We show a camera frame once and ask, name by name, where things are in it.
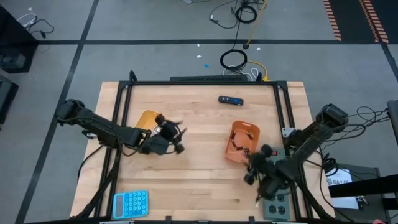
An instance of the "cable on floor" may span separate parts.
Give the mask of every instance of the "cable on floor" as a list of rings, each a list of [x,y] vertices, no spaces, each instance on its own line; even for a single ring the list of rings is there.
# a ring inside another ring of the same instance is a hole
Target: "cable on floor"
[[[209,20],[210,20],[211,22],[214,22],[215,24],[217,24],[218,26],[220,26],[220,27],[222,27],[222,28],[224,28],[224,29],[234,29],[234,28],[236,27],[236,25],[238,24],[238,22],[239,22],[238,20],[236,20],[236,22],[235,22],[235,24],[234,24],[233,26],[226,27],[226,26],[221,25],[221,24],[218,22],[218,20],[214,19],[214,15],[213,15],[213,13],[214,13],[219,7],[225,6],[225,5],[227,5],[227,4],[229,4],[229,3],[233,2],[233,1],[236,1],[236,0],[231,0],[231,1],[229,1],[229,2],[226,2],[226,3],[224,3],[224,4],[220,4],[219,6],[215,7],[215,8],[210,12],[210,14],[209,14]],[[232,14],[234,14],[234,11],[236,10],[236,6],[237,6],[237,5],[238,5],[238,1],[235,2],[235,8],[234,8],[234,9],[231,8]]]
[[[41,36],[42,36],[44,39],[46,39],[46,38],[47,38],[47,34],[53,33],[54,30],[55,30],[55,28],[54,28],[53,25],[51,25],[51,24],[50,24],[48,21],[46,21],[45,19],[37,19],[33,24],[27,26],[26,29],[27,29],[28,31],[30,31],[30,29],[31,29],[33,26],[35,26],[37,23],[39,23],[39,22],[41,22],[41,21],[45,22],[47,25],[50,26],[50,28],[51,28],[50,31],[35,30],[35,31],[30,32],[30,34],[34,34],[34,33],[39,32],[39,33],[41,34]]]
[[[262,14],[264,13],[264,10],[267,7],[267,2],[268,2],[268,0],[264,0],[264,3],[262,4],[261,11],[260,11],[260,14],[259,14],[259,19],[256,19],[256,22],[254,23],[254,27],[253,27],[253,29],[251,31],[250,37],[249,37],[248,41],[243,45],[244,49],[248,49],[249,48],[249,44],[250,44],[251,40],[254,37],[254,33],[255,33],[256,29],[257,29],[257,25],[259,24],[259,21],[262,18]]]
[[[250,13],[253,14],[253,18],[249,19],[249,20],[244,20],[244,19],[242,19],[242,11],[247,12],[247,10],[251,11]],[[241,7],[239,7],[235,11],[235,18],[239,22],[242,22],[244,24],[250,24],[250,23],[256,21],[256,19],[257,19],[257,11],[253,7],[249,6],[248,3],[244,3],[244,4],[242,4]]]
[[[248,62],[248,56],[246,55],[246,53],[244,53],[242,50],[234,49],[235,46],[236,46],[236,41],[238,40],[238,34],[239,34],[239,28],[240,28],[240,26],[241,26],[241,22],[238,21],[238,29],[237,29],[237,31],[236,31],[235,40],[234,40],[234,45],[232,46],[231,50],[229,50],[229,51],[223,53],[222,56],[220,57],[220,64],[221,64],[221,66],[222,66],[223,68],[228,69],[228,70],[231,70],[231,71],[242,70],[242,68],[244,68],[244,67],[246,66],[247,62]],[[234,52],[235,52],[235,53],[239,53],[239,54],[242,55],[242,57],[243,57],[243,62],[242,62],[240,65],[236,65],[236,66],[234,66],[234,65],[233,65],[233,66],[225,65],[225,64],[224,64],[224,58],[225,58],[225,56],[227,56],[227,55],[230,54],[230,53],[234,53]]]
[[[360,113],[359,111],[360,111],[361,109],[363,109],[363,108],[368,109],[368,110],[371,111],[371,112],[368,112],[368,113]],[[314,165],[316,165],[316,166],[321,167],[320,180],[319,180],[319,188],[320,188],[322,197],[323,197],[323,199],[325,200],[325,202],[326,202],[328,205],[330,205],[336,212],[338,212],[340,215],[342,215],[343,217],[345,217],[347,220],[349,220],[349,221],[351,221],[351,222],[353,222],[352,219],[350,219],[350,218],[347,217],[343,212],[341,212],[340,210],[338,210],[337,208],[335,208],[335,207],[325,198],[325,195],[323,194],[323,190],[322,190],[322,185],[321,185],[321,182],[322,182],[322,173],[323,173],[323,171],[325,171],[325,173],[327,174],[327,173],[329,173],[331,170],[336,169],[332,174],[326,175],[327,177],[329,177],[329,176],[331,176],[331,175],[336,174],[339,168],[340,168],[340,169],[341,169],[341,168],[347,169],[347,168],[344,167],[344,166],[342,166],[342,165],[337,164],[336,159],[334,159],[334,158],[329,158],[329,153],[326,154],[326,155],[324,156],[322,152],[325,150],[326,147],[331,146],[332,144],[334,144],[334,143],[336,143],[336,142],[338,142],[338,141],[340,141],[340,140],[349,139],[349,138],[355,138],[355,137],[358,137],[358,136],[362,135],[362,134],[365,132],[365,130],[366,130],[367,127],[370,127],[370,126],[372,126],[372,125],[375,124],[375,123],[380,123],[380,122],[388,121],[388,120],[389,120],[389,117],[388,117],[388,116],[383,117],[383,118],[381,118],[381,119],[378,119],[378,118],[377,118],[378,116],[381,116],[383,113],[386,113],[386,112],[387,112],[387,109],[382,110],[382,111],[374,111],[372,108],[370,108],[370,107],[368,107],[368,106],[360,106],[359,108],[357,108],[356,114],[349,115],[348,117],[359,116],[361,119],[365,120],[365,122],[364,122],[363,124],[357,125],[353,130],[346,131],[346,134],[342,135],[342,137],[340,137],[340,138],[338,138],[338,139],[330,140],[330,141],[333,141],[331,144],[328,144],[328,145],[326,145],[326,146],[323,147],[323,148],[321,147],[319,151],[316,151],[317,153],[319,153],[319,154],[321,155],[321,158],[322,158],[322,160],[321,160],[321,162],[322,162],[321,165],[320,165],[320,164],[317,164],[317,163],[315,163],[315,162],[312,162],[312,161],[310,161],[310,160],[306,160],[307,162],[309,162],[309,163],[311,163],[311,164],[314,164]],[[373,114],[374,116],[373,116],[371,119],[366,119],[366,118],[364,118],[364,117],[362,116],[362,114]],[[349,133],[352,133],[352,132],[354,132],[354,131],[360,131],[360,130],[362,130],[362,131],[361,131],[359,134],[356,134],[356,135],[354,135],[354,136],[345,137],[345,136],[347,136]],[[359,180],[363,180],[363,179],[360,178],[360,177],[358,177],[358,176],[355,175],[355,174],[362,174],[362,175],[364,175],[364,174],[369,174],[369,175],[374,175],[374,176],[377,177],[377,175],[375,175],[375,174],[370,174],[370,173],[357,173],[357,172],[353,172],[352,170],[350,171],[350,174],[351,174],[352,176],[358,178]]]
[[[264,77],[262,78],[262,80],[263,81],[269,81],[269,79],[268,79],[268,70],[263,64],[261,64],[260,62],[252,61],[252,60],[248,60],[248,62],[260,66],[264,70]]]
[[[26,28],[27,26],[33,24],[33,23],[37,20],[36,14],[34,14],[34,13],[27,13],[27,14],[21,16],[20,18],[18,18],[17,21],[20,21],[21,19],[23,19],[23,18],[25,18],[25,17],[27,17],[27,16],[33,16],[33,18],[32,18],[29,22],[23,24],[23,26],[24,26],[25,28]]]

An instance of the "black floor stripe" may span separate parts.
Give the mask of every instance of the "black floor stripe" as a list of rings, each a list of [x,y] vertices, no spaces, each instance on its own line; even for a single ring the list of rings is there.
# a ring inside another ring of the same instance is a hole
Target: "black floor stripe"
[[[238,44],[245,44],[248,40],[237,40]],[[40,40],[43,45],[167,45],[167,44],[234,44],[233,39],[198,39],[198,40]],[[345,41],[338,40],[252,40],[251,44],[374,44],[374,41]]]
[[[342,42],[375,42],[359,0],[329,0]]]
[[[90,13],[88,15],[86,25],[85,25],[85,28],[83,30],[80,40],[85,40],[87,38],[88,31],[90,29],[91,23],[93,22],[93,18],[94,18],[94,14],[95,14],[95,11],[96,11],[96,8],[98,5],[98,1],[99,0],[93,1],[93,5],[92,5]],[[65,99],[68,95],[70,84],[71,84],[73,76],[75,74],[75,70],[77,68],[77,65],[78,65],[78,62],[80,59],[80,55],[81,55],[81,51],[83,50],[83,46],[84,45],[82,43],[80,43],[76,49],[75,56],[72,60],[72,64],[70,65],[68,76],[65,80],[65,83],[64,83],[62,91],[61,91],[60,98],[58,100],[57,108],[60,106],[61,103],[63,103],[65,101]],[[49,130],[47,131],[47,135],[44,139],[43,147],[39,154],[39,158],[37,159],[36,166],[33,171],[32,177],[30,178],[30,182],[29,182],[28,188],[26,190],[24,199],[22,201],[22,205],[18,211],[18,215],[17,215],[16,221],[15,221],[15,224],[22,224],[25,221],[27,212],[29,210],[30,203],[32,201],[34,192],[35,192],[37,184],[39,182],[40,175],[43,170],[45,159],[49,152],[51,141],[54,136],[56,128],[57,128],[57,121],[53,117],[51,120],[51,123],[50,123]]]
[[[396,60],[394,59],[394,57],[392,56],[390,49],[388,48],[387,44],[382,43],[381,44],[381,48],[384,51],[384,54],[386,55],[387,61],[390,64],[390,67],[392,69],[392,72],[394,73],[394,75],[396,76],[396,79],[398,81],[398,67],[396,64]]]

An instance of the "electrical outlet box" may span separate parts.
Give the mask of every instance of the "electrical outlet box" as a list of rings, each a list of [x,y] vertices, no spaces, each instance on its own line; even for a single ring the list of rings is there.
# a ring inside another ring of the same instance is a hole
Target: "electrical outlet box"
[[[285,158],[284,149],[273,148],[273,153],[269,160],[276,163]],[[261,199],[262,209],[264,211],[264,220],[270,221],[286,221],[290,220],[290,207],[289,207],[289,188],[279,189],[273,200]]]

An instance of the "wooden tabletop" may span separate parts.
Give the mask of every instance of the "wooden tabletop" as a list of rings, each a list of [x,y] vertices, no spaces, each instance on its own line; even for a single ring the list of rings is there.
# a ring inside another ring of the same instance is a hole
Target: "wooden tabletop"
[[[117,87],[117,82],[102,84],[95,111],[98,115],[112,118]],[[288,87],[296,127],[305,128],[312,119],[304,85],[302,82],[288,82]],[[219,103],[217,99],[220,95],[243,98],[244,104]],[[280,95],[287,122],[282,91]],[[124,96],[122,99],[121,105],[124,105]],[[231,125],[236,120],[260,128],[259,146],[266,143],[282,148],[272,86],[134,86],[127,126],[134,127],[145,110],[158,111],[172,121],[183,120],[181,127],[188,130],[182,141],[185,151],[180,155],[122,156],[116,192],[149,191],[149,214],[138,219],[164,220],[167,215],[171,215],[173,220],[248,220],[251,215],[256,220],[263,219],[261,210],[254,202],[257,184],[249,186],[243,181],[246,168],[227,160],[224,150]],[[89,140],[85,156],[97,147],[97,140]],[[82,168],[71,215],[82,211],[98,189],[104,155],[103,149]],[[318,154],[313,154],[310,160],[318,164],[321,161]],[[335,216],[334,210],[320,193],[320,168],[305,163],[304,169],[311,193],[330,215]],[[321,186],[330,202],[325,174]],[[102,215],[105,214],[108,196],[108,193],[104,195]],[[298,198],[302,216],[305,217],[300,190]],[[290,217],[294,220],[291,200]]]

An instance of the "black clamp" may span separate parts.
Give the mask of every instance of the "black clamp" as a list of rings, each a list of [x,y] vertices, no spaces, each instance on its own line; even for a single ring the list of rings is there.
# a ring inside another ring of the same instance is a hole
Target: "black clamp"
[[[256,220],[254,219],[254,216],[249,216],[249,224],[256,224]]]
[[[172,224],[172,217],[171,215],[166,216],[166,224]]]
[[[130,85],[133,85],[134,82],[137,81],[136,74],[132,70],[130,70],[129,81],[130,81]]]

